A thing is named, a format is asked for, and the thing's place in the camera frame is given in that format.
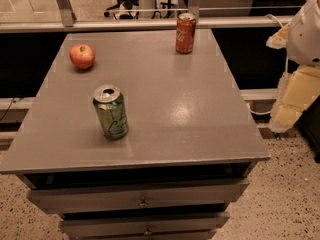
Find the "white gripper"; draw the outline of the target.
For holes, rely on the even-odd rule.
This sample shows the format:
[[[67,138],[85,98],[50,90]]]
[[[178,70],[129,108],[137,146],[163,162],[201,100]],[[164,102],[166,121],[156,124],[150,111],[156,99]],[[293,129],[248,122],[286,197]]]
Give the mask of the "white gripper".
[[[269,128],[275,133],[292,128],[320,96],[320,68],[314,67],[320,66],[319,3],[320,0],[307,0],[291,23],[282,26],[266,42],[273,49],[287,46],[288,58],[300,64],[293,73],[284,72],[279,80],[269,121]]]

